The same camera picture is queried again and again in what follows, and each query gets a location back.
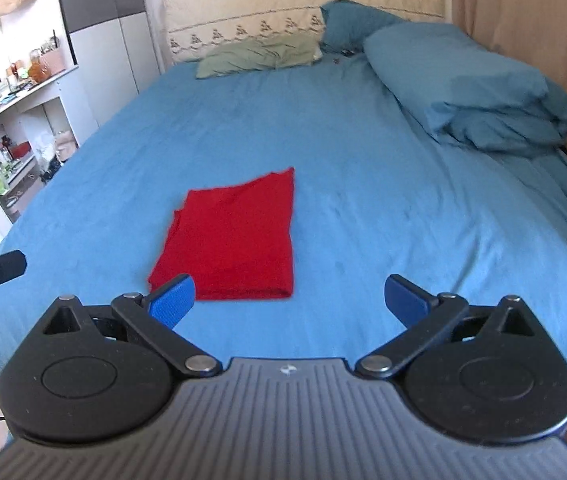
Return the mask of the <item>red knit garment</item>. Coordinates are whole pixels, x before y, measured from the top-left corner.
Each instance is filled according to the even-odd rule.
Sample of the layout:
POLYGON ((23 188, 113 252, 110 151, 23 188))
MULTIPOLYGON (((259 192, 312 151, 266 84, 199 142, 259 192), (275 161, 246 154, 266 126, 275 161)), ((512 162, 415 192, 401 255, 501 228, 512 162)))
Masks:
POLYGON ((292 296, 294 170, 225 188, 191 190, 173 222, 148 283, 154 292, 178 274, 200 301, 292 296))

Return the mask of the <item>white shelf desk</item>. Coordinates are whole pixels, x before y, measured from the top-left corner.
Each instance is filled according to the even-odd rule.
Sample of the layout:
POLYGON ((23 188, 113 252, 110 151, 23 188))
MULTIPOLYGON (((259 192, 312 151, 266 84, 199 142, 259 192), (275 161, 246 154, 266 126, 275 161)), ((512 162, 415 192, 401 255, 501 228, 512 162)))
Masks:
MULTIPOLYGON (((98 128, 84 91, 81 70, 74 65, 42 84, 17 94, 0 107, 0 136, 34 144, 42 134, 69 130, 82 145, 98 128)), ((0 240, 11 227, 0 206, 0 240)))

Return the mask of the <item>blue bed sheet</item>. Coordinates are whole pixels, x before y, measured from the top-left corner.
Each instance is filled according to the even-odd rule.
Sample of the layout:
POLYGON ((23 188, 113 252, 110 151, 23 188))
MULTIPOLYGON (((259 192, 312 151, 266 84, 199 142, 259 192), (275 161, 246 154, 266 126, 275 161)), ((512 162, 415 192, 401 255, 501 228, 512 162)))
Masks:
POLYGON ((220 360, 356 361, 401 333, 398 273, 473 304, 521 296, 567 359, 567 156, 437 142, 356 55, 202 80, 182 64, 122 108, 3 240, 28 267, 0 286, 0 367, 57 297, 146 290, 189 191, 287 168, 292 296, 201 302, 180 335, 220 360))

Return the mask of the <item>orange plush toy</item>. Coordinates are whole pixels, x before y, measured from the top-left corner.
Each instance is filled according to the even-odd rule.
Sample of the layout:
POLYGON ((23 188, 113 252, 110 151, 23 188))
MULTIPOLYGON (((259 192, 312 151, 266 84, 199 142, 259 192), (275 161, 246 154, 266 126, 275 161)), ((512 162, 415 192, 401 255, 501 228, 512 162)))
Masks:
POLYGON ((40 58, 32 58, 28 69, 28 77, 34 84, 42 84, 44 81, 49 80, 51 76, 52 72, 49 67, 40 58))

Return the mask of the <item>blue folded duvet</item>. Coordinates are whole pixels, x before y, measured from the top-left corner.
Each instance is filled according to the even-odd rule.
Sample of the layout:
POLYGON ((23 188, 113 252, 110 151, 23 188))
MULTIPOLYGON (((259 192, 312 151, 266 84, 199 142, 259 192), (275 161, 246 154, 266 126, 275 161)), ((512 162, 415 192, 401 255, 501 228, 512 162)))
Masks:
POLYGON ((373 71, 433 139, 534 156, 567 140, 567 92, 452 24, 404 22, 364 42, 373 71))

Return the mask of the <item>pink basket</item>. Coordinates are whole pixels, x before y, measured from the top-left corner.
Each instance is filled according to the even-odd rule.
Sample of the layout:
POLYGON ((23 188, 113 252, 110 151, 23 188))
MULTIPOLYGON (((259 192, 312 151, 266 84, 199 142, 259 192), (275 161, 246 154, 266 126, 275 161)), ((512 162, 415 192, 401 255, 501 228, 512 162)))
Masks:
POLYGON ((40 61, 52 76, 60 74, 67 69, 66 60, 60 48, 52 49, 40 56, 40 61))

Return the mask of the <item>green pillow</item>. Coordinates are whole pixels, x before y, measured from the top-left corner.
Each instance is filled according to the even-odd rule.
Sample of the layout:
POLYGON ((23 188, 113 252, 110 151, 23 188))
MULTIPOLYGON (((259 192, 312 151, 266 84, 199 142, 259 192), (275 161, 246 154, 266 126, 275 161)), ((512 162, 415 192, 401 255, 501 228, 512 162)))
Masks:
POLYGON ((252 38, 211 50, 199 62, 196 77, 208 79, 243 72, 308 66, 322 57, 317 38, 305 32, 252 38))

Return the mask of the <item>dark teal pillow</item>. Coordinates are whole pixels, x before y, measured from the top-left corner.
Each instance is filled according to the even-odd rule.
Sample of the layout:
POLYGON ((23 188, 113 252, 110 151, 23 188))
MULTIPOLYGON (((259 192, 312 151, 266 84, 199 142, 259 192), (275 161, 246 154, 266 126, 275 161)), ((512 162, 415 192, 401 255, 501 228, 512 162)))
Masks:
POLYGON ((320 7, 325 31, 320 47, 326 53, 358 53, 377 30, 404 23, 399 16, 351 0, 332 0, 320 7))

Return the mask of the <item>white grey wardrobe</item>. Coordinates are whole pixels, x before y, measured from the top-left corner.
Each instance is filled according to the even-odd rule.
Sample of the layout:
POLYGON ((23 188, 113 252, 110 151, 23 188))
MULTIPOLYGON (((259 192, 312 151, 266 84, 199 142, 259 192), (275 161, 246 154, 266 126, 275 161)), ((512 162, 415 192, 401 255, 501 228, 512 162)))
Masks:
POLYGON ((145 0, 59 0, 73 59, 98 125, 160 76, 145 0))

